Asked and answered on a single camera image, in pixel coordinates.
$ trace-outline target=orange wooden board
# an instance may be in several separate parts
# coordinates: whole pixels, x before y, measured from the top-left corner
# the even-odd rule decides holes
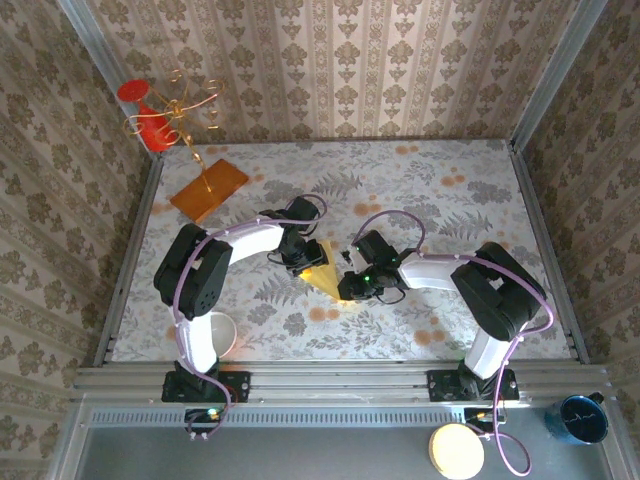
[[[203,175],[206,175],[211,192],[207,190]],[[178,192],[170,202],[194,223],[200,223],[248,180],[247,175],[220,159]]]

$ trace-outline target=round yellow lid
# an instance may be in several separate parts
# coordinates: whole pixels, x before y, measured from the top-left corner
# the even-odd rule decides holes
[[[450,423],[436,430],[429,440],[429,457],[433,466],[450,480],[475,477],[484,463],[482,441],[473,430]]]

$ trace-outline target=mug handle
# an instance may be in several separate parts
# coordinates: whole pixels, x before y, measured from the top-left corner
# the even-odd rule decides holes
[[[589,400],[593,400],[597,404],[601,404],[602,402],[604,402],[604,395],[602,395],[600,392],[593,392],[587,398]]]

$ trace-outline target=blue mug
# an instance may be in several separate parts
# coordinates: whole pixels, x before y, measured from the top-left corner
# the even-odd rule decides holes
[[[551,405],[544,414],[547,429],[558,440],[572,445],[591,445],[607,436],[609,422],[600,404],[604,397],[572,395]]]

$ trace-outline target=gray floor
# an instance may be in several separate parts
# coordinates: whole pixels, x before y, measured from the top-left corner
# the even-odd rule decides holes
[[[80,480],[390,480],[441,479],[427,444],[433,428],[221,429],[209,442],[191,442],[181,429],[93,429]],[[513,410],[506,432],[529,449],[529,479],[611,478],[600,446],[563,445],[552,438],[538,410]],[[516,448],[507,446],[522,468]],[[461,461],[464,452],[460,452]],[[477,480],[512,480],[495,443],[485,443]]]

